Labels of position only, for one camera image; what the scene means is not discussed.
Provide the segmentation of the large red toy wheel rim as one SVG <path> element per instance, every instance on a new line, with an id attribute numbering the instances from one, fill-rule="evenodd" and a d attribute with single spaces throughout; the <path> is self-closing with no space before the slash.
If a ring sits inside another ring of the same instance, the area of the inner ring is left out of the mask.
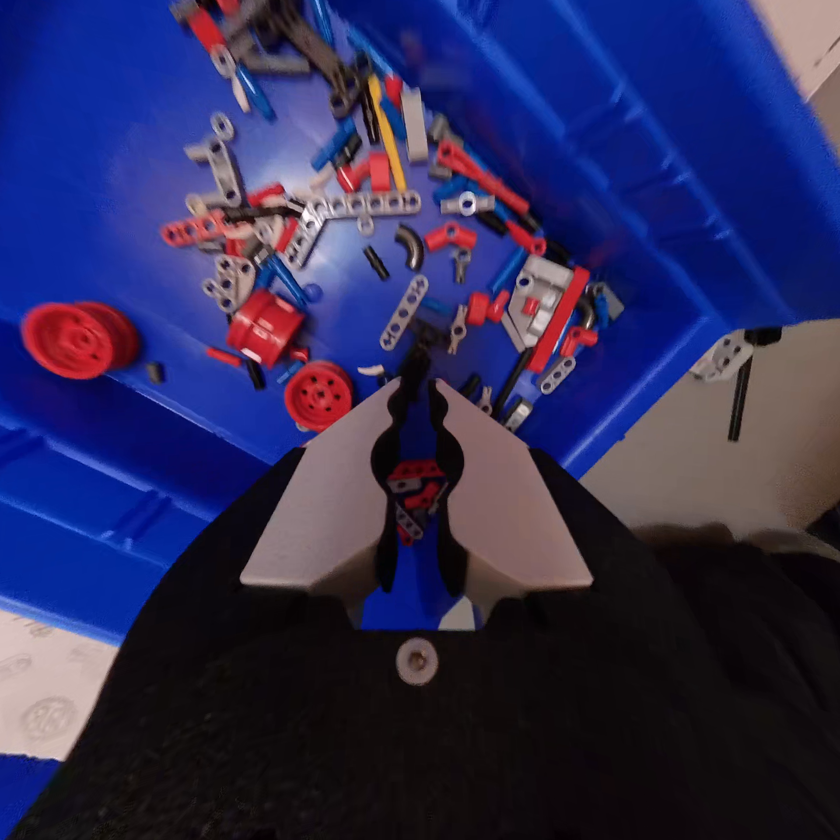
<path id="1" fill-rule="evenodd" d="M 135 362 L 141 341 L 130 319 L 99 301 L 47 302 L 20 323 L 27 352 L 53 374 L 88 381 Z"/>

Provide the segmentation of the pile of toy building parts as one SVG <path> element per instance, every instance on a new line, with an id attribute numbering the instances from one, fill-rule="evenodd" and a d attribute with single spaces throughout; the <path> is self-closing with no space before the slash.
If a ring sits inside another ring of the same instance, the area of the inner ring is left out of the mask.
<path id="1" fill-rule="evenodd" d="M 243 98 L 247 95 L 255 107 L 266 106 L 265 116 L 272 116 L 267 100 L 252 85 L 247 68 L 238 63 L 238 59 L 229 51 L 228 42 L 215 19 L 199 3 L 178 2 L 172 7 L 172 14 L 181 25 L 189 27 L 203 47 L 210 55 L 219 75 L 239 85 Z M 195 161 L 204 161 L 211 166 L 217 180 L 217 195 L 199 196 L 189 195 L 185 199 L 191 216 L 165 224 L 161 228 L 161 237 L 168 246 L 186 248 L 199 246 L 204 250 L 213 250 L 217 254 L 216 268 L 219 279 L 208 280 L 204 284 L 207 295 L 217 300 L 218 306 L 230 317 L 247 301 L 250 295 L 258 289 L 270 291 L 270 279 L 277 277 L 285 284 L 289 295 L 297 303 L 296 308 L 302 310 L 307 306 L 304 290 L 291 274 L 295 267 L 303 268 L 311 257 L 312 251 L 322 235 L 323 229 L 329 224 L 337 223 L 341 219 L 354 219 L 360 233 L 370 237 L 375 232 L 375 219 L 385 217 L 416 216 L 422 210 L 420 195 L 410 189 L 388 190 L 391 184 L 391 164 L 397 162 L 398 149 L 395 146 L 395 135 L 391 124 L 387 121 L 387 113 L 382 111 L 382 91 L 376 92 L 372 102 L 371 85 L 380 90 L 379 82 L 373 76 L 368 76 L 364 82 L 366 87 L 358 89 L 362 100 L 368 98 L 364 107 L 369 112 L 371 121 L 369 128 L 377 126 L 385 134 L 386 150 L 373 150 L 369 160 L 361 162 L 355 169 L 350 165 L 342 169 L 338 166 L 341 161 L 336 160 L 335 166 L 327 169 L 336 176 L 346 187 L 344 192 L 335 196 L 325 196 L 311 192 L 306 195 L 293 195 L 283 192 L 281 185 L 270 185 L 262 193 L 256 193 L 250 198 L 238 186 L 238 169 L 228 155 L 226 143 L 234 136 L 234 129 L 228 118 L 216 114 L 212 118 L 214 133 L 204 145 L 194 144 L 185 147 L 185 154 Z M 475 195 L 464 192 L 460 197 L 444 197 L 439 209 L 444 214 L 474 214 L 487 212 L 492 215 L 494 201 L 501 201 L 502 186 L 498 189 L 490 187 L 490 176 L 484 179 L 478 170 L 476 176 L 481 180 L 482 187 L 491 189 L 489 194 Z M 527 257 L 547 255 L 547 241 L 543 238 L 531 236 L 529 231 L 515 224 L 516 219 L 510 217 L 505 222 L 507 230 L 520 245 L 524 246 Z M 406 251 L 406 267 L 413 273 L 413 278 L 397 307 L 394 316 L 388 321 L 380 339 L 383 351 L 393 351 L 402 335 L 408 330 L 415 319 L 416 312 L 424 304 L 429 289 L 428 280 L 422 275 L 421 268 L 425 259 L 425 248 L 440 250 L 449 247 L 454 249 L 454 265 L 456 280 L 462 283 L 465 271 L 476 246 L 476 232 L 464 228 L 455 220 L 450 220 L 440 228 L 429 232 L 428 236 L 419 237 L 414 228 L 400 223 L 395 229 L 395 242 Z M 242 245 L 254 245 L 256 251 L 251 256 L 239 252 L 229 254 L 227 245 L 237 248 Z M 573 268 L 574 283 L 583 283 L 589 275 L 578 267 Z M 459 343 L 467 334 L 470 324 L 480 326 L 485 321 L 501 322 L 511 294 L 501 287 L 507 281 L 502 280 L 499 290 L 492 290 L 490 294 L 475 292 L 471 294 L 469 303 L 458 305 L 456 317 L 452 322 L 450 334 L 441 339 L 448 342 L 448 353 L 457 353 Z M 541 374 L 537 387 L 540 393 L 550 394 L 562 382 L 564 377 L 573 370 L 574 354 L 577 347 L 592 347 L 597 344 L 598 331 L 606 329 L 606 325 L 614 322 L 624 311 L 624 306 L 613 290 L 603 282 L 590 282 L 588 286 L 581 285 L 581 294 L 573 299 L 572 286 L 567 290 L 570 294 L 564 298 L 565 303 L 574 304 L 576 311 L 580 311 L 579 320 L 569 327 L 563 334 L 563 341 L 558 344 L 559 357 L 556 364 Z M 240 359 L 234 353 L 208 351 L 209 355 L 224 361 L 226 364 L 259 365 L 239 353 Z M 284 374 L 288 380 L 297 373 L 308 360 L 302 351 L 289 350 L 294 361 Z"/>

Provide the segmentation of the white printed paper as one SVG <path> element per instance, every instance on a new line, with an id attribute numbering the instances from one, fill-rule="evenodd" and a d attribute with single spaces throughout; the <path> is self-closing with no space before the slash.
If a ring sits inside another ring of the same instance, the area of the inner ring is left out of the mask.
<path id="1" fill-rule="evenodd" d="M 119 648 L 1 612 L 1 753 L 67 758 Z"/>

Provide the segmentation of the black toy connector piece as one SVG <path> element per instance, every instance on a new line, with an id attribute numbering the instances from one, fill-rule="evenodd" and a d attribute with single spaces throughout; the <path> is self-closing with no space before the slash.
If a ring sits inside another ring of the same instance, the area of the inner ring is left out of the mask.
<path id="1" fill-rule="evenodd" d="M 431 353 L 440 344 L 443 334 L 424 320 L 413 323 L 409 330 L 413 343 L 400 365 L 398 375 L 401 378 L 400 391 L 410 404 L 417 401 L 419 389 L 432 363 Z"/>

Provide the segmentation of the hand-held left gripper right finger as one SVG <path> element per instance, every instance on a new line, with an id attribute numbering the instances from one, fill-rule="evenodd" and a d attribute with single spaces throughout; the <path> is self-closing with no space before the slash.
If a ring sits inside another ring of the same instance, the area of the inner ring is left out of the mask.
<path id="1" fill-rule="evenodd" d="M 437 558 L 483 623 L 507 599 L 582 592 L 594 581 L 529 446 L 440 379 L 428 385 L 447 488 Z"/>

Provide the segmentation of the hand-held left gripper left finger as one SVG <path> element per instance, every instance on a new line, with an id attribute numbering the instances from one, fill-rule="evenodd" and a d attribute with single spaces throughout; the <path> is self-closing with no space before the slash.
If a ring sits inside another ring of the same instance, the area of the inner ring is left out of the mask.
<path id="1" fill-rule="evenodd" d="M 396 561 L 389 475 L 401 458 L 404 379 L 396 377 L 303 449 L 240 574 L 259 590 L 338 599 L 361 628 L 365 600 Z"/>

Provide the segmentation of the blue plastic bin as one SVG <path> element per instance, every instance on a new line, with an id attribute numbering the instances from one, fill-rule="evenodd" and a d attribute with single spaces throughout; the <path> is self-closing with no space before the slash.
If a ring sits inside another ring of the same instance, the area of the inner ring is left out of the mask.
<path id="1" fill-rule="evenodd" d="M 521 435 L 581 477 L 720 336 L 709 277 L 765 288 L 606 41 L 628 2 L 329 2 L 364 50 L 529 202 L 549 240 L 624 305 Z M 249 190 L 309 186 L 336 134 L 319 74 L 262 79 L 244 115 L 167 2 L 2 2 L 2 608 L 120 644 L 186 545 L 302 435 L 278 371 L 258 392 L 211 360 L 226 320 L 210 255 L 161 227 L 214 187 L 184 147 L 226 112 Z M 99 301 L 140 335 L 130 366 L 53 374 L 20 323 Z"/>

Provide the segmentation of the grey toy panel piece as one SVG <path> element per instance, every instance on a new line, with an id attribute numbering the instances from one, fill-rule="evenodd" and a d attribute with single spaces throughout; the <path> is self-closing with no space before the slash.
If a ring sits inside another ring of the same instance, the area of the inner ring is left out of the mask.
<path id="1" fill-rule="evenodd" d="M 501 319 L 519 354 L 537 345 L 573 277 L 571 268 L 536 255 L 528 257 Z"/>

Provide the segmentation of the wide red toy wheel rim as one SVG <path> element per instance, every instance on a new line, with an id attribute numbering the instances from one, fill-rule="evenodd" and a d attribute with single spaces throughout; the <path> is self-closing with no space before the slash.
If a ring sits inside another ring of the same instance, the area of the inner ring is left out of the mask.
<path id="1" fill-rule="evenodd" d="M 267 369 L 290 347 L 306 313 L 266 289 L 255 290 L 234 313 L 226 345 Z"/>

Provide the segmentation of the person's dark clothing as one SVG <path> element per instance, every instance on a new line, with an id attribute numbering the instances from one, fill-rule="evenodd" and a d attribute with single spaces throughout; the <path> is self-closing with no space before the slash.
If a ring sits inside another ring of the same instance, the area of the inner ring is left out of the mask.
<path id="1" fill-rule="evenodd" d="M 838 533 L 635 529 L 681 590 L 773 781 L 782 838 L 838 838 Z"/>

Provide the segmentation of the light grey toy beam piece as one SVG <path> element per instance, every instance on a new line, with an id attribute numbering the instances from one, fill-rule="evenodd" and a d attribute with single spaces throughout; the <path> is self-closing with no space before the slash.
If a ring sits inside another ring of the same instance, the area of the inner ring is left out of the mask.
<path id="1" fill-rule="evenodd" d="M 723 336 L 692 365 L 689 373 L 699 382 L 727 382 L 753 357 L 753 345 L 746 330 Z"/>

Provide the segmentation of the small red toy wheel rim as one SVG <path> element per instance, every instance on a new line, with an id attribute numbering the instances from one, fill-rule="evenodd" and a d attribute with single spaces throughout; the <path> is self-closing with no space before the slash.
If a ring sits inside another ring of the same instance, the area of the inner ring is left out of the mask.
<path id="1" fill-rule="evenodd" d="M 284 403 L 296 426 L 320 434 L 354 407 L 350 377 L 337 364 L 317 360 L 304 364 L 286 383 Z"/>

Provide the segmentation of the black toy axle rod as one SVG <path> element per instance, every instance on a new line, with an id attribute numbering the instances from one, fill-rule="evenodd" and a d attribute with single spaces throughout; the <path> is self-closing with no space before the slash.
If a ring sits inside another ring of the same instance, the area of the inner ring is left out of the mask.
<path id="1" fill-rule="evenodd" d="M 770 347 L 780 342 L 782 332 L 782 327 L 763 327 L 748 329 L 744 332 L 744 340 L 750 347 L 752 347 L 752 351 L 748 359 L 745 360 L 738 369 L 728 427 L 729 443 L 734 444 L 740 440 L 742 419 L 747 402 L 754 353 L 758 349 Z"/>

